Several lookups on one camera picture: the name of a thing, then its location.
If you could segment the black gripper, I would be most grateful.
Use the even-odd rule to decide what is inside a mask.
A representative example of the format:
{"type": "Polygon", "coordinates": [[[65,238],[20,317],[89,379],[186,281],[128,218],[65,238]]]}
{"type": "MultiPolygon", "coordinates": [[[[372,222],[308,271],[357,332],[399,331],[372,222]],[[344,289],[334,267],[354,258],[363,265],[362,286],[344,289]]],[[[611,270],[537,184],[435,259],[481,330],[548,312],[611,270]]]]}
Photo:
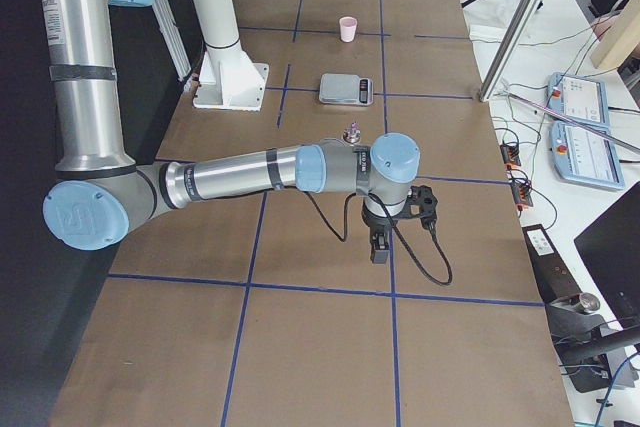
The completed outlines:
{"type": "Polygon", "coordinates": [[[369,228],[370,260],[373,264],[382,265],[388,262],[390,254],[390,237],[393,221],[386,214],[378,216],[366,205],[362,206],[361,216],[369,228]]]}

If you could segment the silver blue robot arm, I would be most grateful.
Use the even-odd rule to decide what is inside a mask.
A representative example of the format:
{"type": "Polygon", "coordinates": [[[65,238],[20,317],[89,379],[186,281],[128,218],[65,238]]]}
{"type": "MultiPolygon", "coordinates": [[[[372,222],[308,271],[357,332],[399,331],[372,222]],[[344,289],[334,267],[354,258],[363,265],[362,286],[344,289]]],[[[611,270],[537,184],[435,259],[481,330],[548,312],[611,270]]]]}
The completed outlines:
{"type": "Polygon", "coordinates": [[[371,259],[382,263],[399,219],[416,201],[420,150],[401,133],[361,144],[355,134],[197,163],[138,165],[124,147],[109,10],[152,7],[176,70],[187,56],[168,0],[41,0],[61,126],[58,183],[43,202],[51,233],[70,247],[99,250],[146,222],[192,202],[294,188],[361,197],[371,259]]]}

